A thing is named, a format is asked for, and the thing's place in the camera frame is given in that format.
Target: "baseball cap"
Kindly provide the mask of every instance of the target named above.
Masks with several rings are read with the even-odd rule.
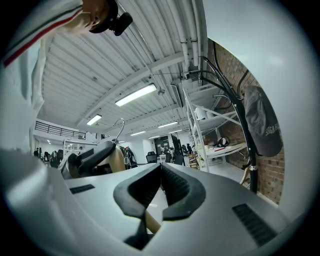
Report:
[[[279,124],[264,90],[248,86],[244,92],[245,119],[258,153],[273,157],[282,149]]]

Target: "brick wall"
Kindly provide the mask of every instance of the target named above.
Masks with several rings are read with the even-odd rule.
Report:
[[[224,76],[228,79],[233,89],[237,91],[238,83],[241,77],[246,72],[247,68],[229,51],[224,49],[219,44],[216,44],[216,55],[218,64]],[[213,44],[212,41],[208,42],[208,59],[214,63],[213,60]],[[246,77],[241,83],[240,94],[242,95],[247,86],[260,86],[255,77],[248,72]],[[228,100],[221,98],[217,107],[226,107],[228,105]],[[220,113],[226,113],[234,111],[231,106],[228,110],[220,110]],[[231,143],[241,143],[245,142],[244,133],[241,126],[233,123],[227,122],[220,128],[221,136],[227,136],[230,138]],[[247,149],[242,150],[244,155],[247,154]],[[236,167],[241,167],[247,163],[239,153],[234,153],[226,156],[226,161]],[[285,178],[285,156],[284,149],[274,157],[260,157],[257,156],[257,166],[258,166],[258,191],[279,204],[284,178]]]

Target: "black camera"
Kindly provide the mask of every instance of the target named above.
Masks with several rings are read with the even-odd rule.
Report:
[[[106,30],[112,30],[116,36],[120,36],[123,31],[132,23],[133,19],[128,12],[118,18],[118,5],[115,0],[108,0],[109,14],[97,28],[90,30],[97,34]]]
[[[120,36],[122,32],[129,27],[132,21],[131,15],[128,12],[125,12],[119,18],[116,18],[109,29],[112,30],[116,36]]]

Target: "fluorescent light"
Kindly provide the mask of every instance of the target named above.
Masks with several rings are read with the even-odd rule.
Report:
[[[87,124],[88,126],[90,126],[90,125],[94,124],[96,121],[98,121],[100,118],[102,118],[102,116],[99,115],[99,114],[96,114],[95,117],[92,118],[92,119],[91,119],[89,122],[87,122],[86,124]]]
[[[138,134],[143,134],[145,133],[145,131],[140,131],[140,132],[137,132],[137,133],[134,133],[134,134],[130,134],[131,136],[135,136],[135,135],[138,135]]]
[[[165,127],[165,126],[172,126],[172,125],[175,125],[177,123],[178,122],[171,122],[171,123],[168,123],[168,124],[164,124],[164,125],[158,126],[158,128],[162,128],[162,127]]]
[[[129,102],[131,102],[131,101],[133,101],[133,100],[135,100],[135,99],[137,99],[137,98],[139,98],[139,97],[141,97],[143,95],[152,93],[152,92],[154,92],[156,90],[157,90],[157,87],[155,86],[155,84],[151,83],[148,86],[146,86],[146,87],[144,87],[144,88],[142,88],[140,90],[137,90],[137,91],[129,94],[128,96],[126,96],[126,97],[124,97],[124,98],[122,98],[120,100],[117,100],[115,102],[115,104],[117,106],[121,107],[124,104],[127,104],[127,103],[129,103]]]
[[[175,130],[175,131],[170,131],[169,133],[170,134],[173,134],[173,133],[177,133],[177,132],[181,132],[182,130]]]

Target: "red stripe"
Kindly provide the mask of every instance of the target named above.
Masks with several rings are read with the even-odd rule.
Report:
[[[217,151],[220,151],[220,150],[224,150],[224,149],[225,149],[225,147],[224,148],[220,148],[218,150],[215,150],[214,152],[217,152]]]
[[[21,54],[23,54],[30,46],[32,46],[39,38],[50,32],[51,30],[55,29],[56,27],[59,27],[65,23],[68,23],[70,20],[72,20],[76,15],[78,15],[79,12],[81,12],[82,9],[78,10],[74,15],[72,15],[69,18],[66,18],[64,20],[60,20],[51,26],[47,27],[46,29],[39,32],[31,41],[27,42],[24,46],[22,46],[20,49],[18,49],[15,53],[13,53],[9,58],[7,58],[4,61],[4,67],[6,68],[9,66],[16,58],[18,58]]]

